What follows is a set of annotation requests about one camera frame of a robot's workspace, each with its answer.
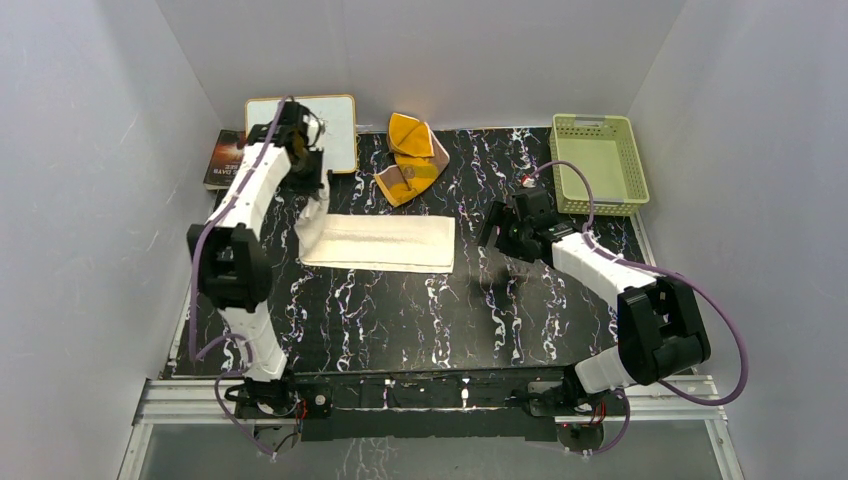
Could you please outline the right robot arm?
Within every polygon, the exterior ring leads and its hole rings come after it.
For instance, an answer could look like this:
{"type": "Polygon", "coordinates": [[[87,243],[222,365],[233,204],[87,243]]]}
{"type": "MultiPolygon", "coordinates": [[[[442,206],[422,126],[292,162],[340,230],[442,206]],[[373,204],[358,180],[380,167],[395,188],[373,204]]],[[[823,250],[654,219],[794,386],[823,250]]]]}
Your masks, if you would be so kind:
{"type": "Polygon", "coordinates": [[[614,310],[616,345],[566,370],[563,399],[577,414],[590,413],[605,391],[653,384],[711,355],[691,287],[614,259],[588,234],[561,221],[539,187],[493,201],[478,244],[528,263],[542,261],[578,280],[614,310]]]}

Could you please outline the white towel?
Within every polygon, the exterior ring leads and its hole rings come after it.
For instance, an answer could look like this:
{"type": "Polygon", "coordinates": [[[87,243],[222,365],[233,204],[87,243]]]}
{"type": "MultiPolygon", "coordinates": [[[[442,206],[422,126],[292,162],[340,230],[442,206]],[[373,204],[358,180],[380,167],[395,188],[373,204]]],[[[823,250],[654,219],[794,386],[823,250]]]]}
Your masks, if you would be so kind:
{"type": "Polygon", "coordinates": [[[453,271],[456,221],[433,215],[330,214],[329,173],[294,230],[301,264],[352,270],[445,274],[453,271]]]}

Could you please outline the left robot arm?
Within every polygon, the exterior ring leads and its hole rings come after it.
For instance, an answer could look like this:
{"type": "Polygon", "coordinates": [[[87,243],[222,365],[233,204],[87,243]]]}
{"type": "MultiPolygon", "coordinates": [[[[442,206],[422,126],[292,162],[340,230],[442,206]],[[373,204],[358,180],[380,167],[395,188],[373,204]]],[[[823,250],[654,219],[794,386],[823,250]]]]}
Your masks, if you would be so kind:
{"type": "Polygon", "coordinates": [[[324,123],[293,97],[277,104],[273,119],[254,125],[244,159],[224,200],[203,224],[187,233],[191,293],[204,296],[226,322],[227,339],[239,348],[244,376],[267,382],[260,403],[275,416],[294,411],[297,387],[282,379],[287,357],[267,304],[273,284],[270,260],[261,245],[262,225],[277,189],[306,198],[296,223],[311,247],[323,228],[329,203],[329,172],[317,145],[324,123]]]}

